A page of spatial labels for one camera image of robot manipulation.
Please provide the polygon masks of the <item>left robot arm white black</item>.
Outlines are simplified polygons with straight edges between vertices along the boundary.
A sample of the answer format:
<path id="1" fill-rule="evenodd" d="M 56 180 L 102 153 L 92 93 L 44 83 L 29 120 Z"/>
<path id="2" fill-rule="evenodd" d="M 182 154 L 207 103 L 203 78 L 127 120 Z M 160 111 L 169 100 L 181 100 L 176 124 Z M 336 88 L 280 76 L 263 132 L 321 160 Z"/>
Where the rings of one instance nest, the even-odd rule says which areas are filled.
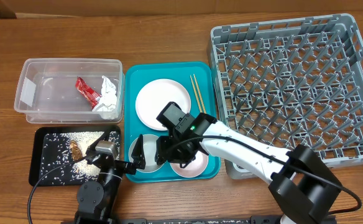
<path id="1" fill-rule="evenodd" d="M 99 168 L 96 180 L 86 181 L 77 192 L 78 210 L 74 223 L 119 223 L 111 212 L 124 174 L 134 175 L 145 168 L 143 136 L 137 138 L 132 162 L 117 160 L 115 144 L 103 134 L 86 151 L 88 164 Z"/>

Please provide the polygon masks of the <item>white tissue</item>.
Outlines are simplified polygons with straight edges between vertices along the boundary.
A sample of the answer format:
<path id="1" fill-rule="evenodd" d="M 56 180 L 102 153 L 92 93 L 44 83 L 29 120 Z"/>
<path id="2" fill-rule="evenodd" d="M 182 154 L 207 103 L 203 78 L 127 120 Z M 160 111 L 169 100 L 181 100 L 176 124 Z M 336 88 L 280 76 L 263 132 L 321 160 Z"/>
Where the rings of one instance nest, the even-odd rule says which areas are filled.
<path id="1" fill-rule="evenodd" d="M 118 115 L 117 107 L 117 88 L 115 84 L 105 76 L 102 76 L 103 83 L 101 86 L 101 97 L 98 104 L 93 107 L 92 111 L 100 112 L 103 119 L 115 119 Z"/>

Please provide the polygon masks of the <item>grey bowl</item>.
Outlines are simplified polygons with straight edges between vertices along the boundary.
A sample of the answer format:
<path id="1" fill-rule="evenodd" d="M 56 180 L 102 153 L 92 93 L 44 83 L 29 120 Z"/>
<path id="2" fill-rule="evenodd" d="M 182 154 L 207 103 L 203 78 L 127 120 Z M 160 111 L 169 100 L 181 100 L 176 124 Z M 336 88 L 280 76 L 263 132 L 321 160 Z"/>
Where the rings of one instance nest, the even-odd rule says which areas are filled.
<path id="1" fill-rule="evenodd" d="M 163 165 L 157 165 L 155 161 L 156 154 L 156 141 L 159 137 L 153 134 L 144 134 L 143 135 L 143 150 L 145 156 L 145 169 L 137 169 L 138 172 L 141 173 L 153 173 L 157 172 Z"/>

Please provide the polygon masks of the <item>pink bowl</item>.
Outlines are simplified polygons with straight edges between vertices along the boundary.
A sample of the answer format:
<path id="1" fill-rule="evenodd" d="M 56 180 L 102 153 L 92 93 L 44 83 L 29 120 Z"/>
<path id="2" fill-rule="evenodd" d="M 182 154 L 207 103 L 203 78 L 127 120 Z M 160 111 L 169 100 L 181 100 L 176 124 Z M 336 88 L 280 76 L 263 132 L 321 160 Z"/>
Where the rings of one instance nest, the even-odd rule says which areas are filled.
<path id="1" fill-rule="evenodd" d="M 173 171 L 184 178 L 194 178 L 201 175 L 207 168 L 209 157 L 202 152 L 197 152 L 195 159 L 191 161 L 187 166 L 185 164 L 170 163 Z"/>

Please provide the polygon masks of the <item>large white pink plate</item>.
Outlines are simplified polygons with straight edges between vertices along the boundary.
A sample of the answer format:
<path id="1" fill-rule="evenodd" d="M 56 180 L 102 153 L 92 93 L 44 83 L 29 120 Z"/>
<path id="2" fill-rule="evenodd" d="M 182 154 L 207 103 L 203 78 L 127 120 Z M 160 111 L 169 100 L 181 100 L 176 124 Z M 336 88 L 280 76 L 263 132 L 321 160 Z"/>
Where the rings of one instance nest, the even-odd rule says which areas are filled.
<path id="1" fill-rule="evenodd" d="M 184 113 L 191 110 L 191 98 L 186 88 L 171 79 L 157 79 L 146 84 L 136 98 L 136 113 L 148 128 L 166 131 L 156 117 L 169 102 L 175 102 Z"/>

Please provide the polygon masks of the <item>teal plastic tray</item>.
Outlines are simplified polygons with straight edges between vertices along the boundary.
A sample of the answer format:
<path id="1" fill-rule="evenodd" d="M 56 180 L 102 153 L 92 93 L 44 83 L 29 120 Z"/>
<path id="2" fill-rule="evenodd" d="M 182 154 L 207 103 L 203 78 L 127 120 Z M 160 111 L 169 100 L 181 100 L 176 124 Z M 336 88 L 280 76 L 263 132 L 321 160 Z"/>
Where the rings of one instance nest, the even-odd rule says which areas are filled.
<path id="1" fill-rule="evenodd" d="M 191 102 L 190 113 L 193 116 L 199 114 L 197 101 L 190 81 L 190 75 L 195 74 L 203 97 L 206 112 L 216 117 L 215 94 L 211 71 L 203 62 L 175 62 L 135 65 L 126 73 L 126 90 L 124 103 L 124 155 L 129 161 L 129 148 L 140 134 L 153 134 L 156 136 L 167 135 L 167 130 L 159 131 L 146 126 L 136 112 L 136 99 L 140 90 L 149 82 L 158 79 L 170 79 L 181 84 L 188 94 Z M 211 179 L 220 170 L 221 159 L 209 156 L 208 166 L 198 177 L 191 179 Z M 188 180 L 176 174 L 167 162 L 158 171 L 153 173 L 136 172 L 136 175 L 126 174 L 127 178 L 135 183 L 168 182 L 176 180 Z"/>

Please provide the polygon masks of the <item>clear plastic bin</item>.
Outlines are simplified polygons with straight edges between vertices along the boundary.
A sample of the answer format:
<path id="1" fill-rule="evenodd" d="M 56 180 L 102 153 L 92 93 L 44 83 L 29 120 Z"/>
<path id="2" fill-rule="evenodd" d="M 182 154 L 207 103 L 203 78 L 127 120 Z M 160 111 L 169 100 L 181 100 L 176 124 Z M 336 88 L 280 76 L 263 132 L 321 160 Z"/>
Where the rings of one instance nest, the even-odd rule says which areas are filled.
<path id="1" fill-rule="evenodd" d="M 77 78 L 101 93 L 103 78 L 116 86 L 116 108 L 93 111 L 77 90 Z M 125 76 L 122 63 L 103 58 L 30 58 L 25 61 L 14 109 L 30 123 L 118 123 L 123 116 Z"/>

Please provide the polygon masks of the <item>grey dishwasher rack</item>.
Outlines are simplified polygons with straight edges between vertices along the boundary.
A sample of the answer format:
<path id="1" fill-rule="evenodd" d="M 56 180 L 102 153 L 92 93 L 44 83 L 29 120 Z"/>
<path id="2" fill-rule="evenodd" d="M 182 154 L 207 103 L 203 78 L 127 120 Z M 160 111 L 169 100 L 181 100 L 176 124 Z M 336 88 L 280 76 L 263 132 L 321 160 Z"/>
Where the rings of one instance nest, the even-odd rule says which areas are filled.
<path id="1" fill-rule="evenodd" d="M 217 26 L 208 46 L 219 118 L 262 143 L 363 165 L 363 40 L 350 14 Z"/>

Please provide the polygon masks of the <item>brown food piece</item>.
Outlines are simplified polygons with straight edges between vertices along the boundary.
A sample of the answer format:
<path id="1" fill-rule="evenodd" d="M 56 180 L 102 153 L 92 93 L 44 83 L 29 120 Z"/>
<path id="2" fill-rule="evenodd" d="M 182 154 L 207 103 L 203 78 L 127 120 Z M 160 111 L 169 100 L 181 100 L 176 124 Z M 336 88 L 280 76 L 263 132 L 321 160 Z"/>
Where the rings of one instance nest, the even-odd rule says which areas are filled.
<path id="1" fill-rule="evenodd" d="M 78 159 L 81 159 L 83 157 L 83 153 L 81 151 L 81 149 L 78 146 L 78 143 L 74 140 L 70 141 L 70 151 L 71 151 L 71 158 L 74 161 L 77 161 Z"/>

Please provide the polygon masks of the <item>black tray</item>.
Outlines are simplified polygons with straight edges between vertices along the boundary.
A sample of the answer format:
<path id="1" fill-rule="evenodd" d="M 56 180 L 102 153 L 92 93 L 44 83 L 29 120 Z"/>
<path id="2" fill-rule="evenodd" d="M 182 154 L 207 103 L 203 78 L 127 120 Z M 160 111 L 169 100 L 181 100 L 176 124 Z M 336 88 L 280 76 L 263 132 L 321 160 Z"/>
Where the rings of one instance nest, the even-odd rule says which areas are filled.
<path id="1" fill-rule="evenodd" d="M 103 133 L 110 130 L 108 141 L 114 142 L 120 151 L 121 130 L 116 125 L 98 125 L 98 126 L 63 126 L 63 127 L 42 127 L 35 132 L 32 159 L 30 163 L 29 184 L 34 186 L 39 182 L 40 161 L 42 155 L 42 145 L 44 136 L 50 133 L 74 133 L 83 131 L 102 131 Z"/>

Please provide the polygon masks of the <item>red snack wrapper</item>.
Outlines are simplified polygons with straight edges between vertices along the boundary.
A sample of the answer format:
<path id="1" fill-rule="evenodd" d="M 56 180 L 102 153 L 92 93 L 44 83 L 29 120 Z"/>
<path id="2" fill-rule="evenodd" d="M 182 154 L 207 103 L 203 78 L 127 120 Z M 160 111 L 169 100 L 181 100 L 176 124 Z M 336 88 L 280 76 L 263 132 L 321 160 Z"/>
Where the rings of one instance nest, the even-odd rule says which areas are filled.
<path id="1" fill-rule="evenodd" d="M 76 79 L 75 87 L 79 93 L 90 103 L 91 109 L 93 109 L 101 99 L 101 95 L 93 90 L 81 77 Z"/>

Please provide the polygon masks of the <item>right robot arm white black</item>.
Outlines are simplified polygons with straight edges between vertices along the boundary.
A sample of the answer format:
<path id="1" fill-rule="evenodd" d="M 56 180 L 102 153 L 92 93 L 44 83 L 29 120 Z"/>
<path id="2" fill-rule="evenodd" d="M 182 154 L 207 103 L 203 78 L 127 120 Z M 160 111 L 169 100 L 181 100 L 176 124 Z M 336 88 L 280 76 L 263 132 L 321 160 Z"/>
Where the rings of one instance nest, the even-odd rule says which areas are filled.
<path id="1" fill-rule="evenodd" d="M 190 164 L 197 153 L 219 157 L 253 173 L 269 188 L 283 212 L 280 223 L 323 223 L 341 183 L 314 151 L 269 146 L 240 134 L 215 117 L 193 117 L 175 102 L 157 116 L 168 134 L 157 141 L 156 161 Z"/>

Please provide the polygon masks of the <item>white rice pile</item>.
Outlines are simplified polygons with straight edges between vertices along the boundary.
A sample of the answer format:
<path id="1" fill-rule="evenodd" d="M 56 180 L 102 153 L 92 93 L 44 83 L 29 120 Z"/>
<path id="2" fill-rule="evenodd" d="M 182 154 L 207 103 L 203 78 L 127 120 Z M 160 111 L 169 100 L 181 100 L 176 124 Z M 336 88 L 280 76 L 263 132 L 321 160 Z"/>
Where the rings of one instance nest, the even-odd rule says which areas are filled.
<path id="1" fill-rule="evenodd" d="M 102 134 L 102 131 L 46 134 L 40 161 L 39 177 L 42 179 L 40 185 L 80 185 L 89 180 L 96 180 L 99 168 L 87 164 L 85 160 L 65 167 L 61 165 L 74 161 L 69 147 L 71 140 L 78 143 L 84 157 L 88 146 Z"/>

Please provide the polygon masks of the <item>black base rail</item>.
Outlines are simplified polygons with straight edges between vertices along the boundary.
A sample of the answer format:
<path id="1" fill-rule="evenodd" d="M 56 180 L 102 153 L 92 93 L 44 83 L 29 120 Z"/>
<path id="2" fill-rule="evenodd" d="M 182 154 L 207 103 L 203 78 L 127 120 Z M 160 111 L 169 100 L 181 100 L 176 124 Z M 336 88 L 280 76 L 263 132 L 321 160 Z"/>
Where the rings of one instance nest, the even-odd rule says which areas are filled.
<path id="1" fill-rule="evenodd" d="M 122 224 L 279 224 L 281 215 L 254 215 L 249 218 L 196 218 L 148 220 L 145 218 L 122 219 Z"/>

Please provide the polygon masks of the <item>white cup in rack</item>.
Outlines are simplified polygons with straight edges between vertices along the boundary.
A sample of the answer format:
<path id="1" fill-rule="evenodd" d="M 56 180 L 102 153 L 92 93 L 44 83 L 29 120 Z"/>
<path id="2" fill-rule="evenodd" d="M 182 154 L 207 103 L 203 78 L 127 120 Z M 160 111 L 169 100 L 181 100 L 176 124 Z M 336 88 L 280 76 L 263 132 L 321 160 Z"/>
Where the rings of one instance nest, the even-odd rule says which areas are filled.
<path id="1" fill-rule="evenodd" d="M 240 173 L 249 173 L 249 171 L 248 170 L 246 170 L 246 169 L 244 169 L 244 168 L 242 168 L 242 167 L 240 167 L 240 166 L 238 166 L 238 165 L 236 165 L 236 164 L 233 164 L 233 167 L 234 167 L 234 169 L 237 171 L 237 172 L 240 172 Z"/>

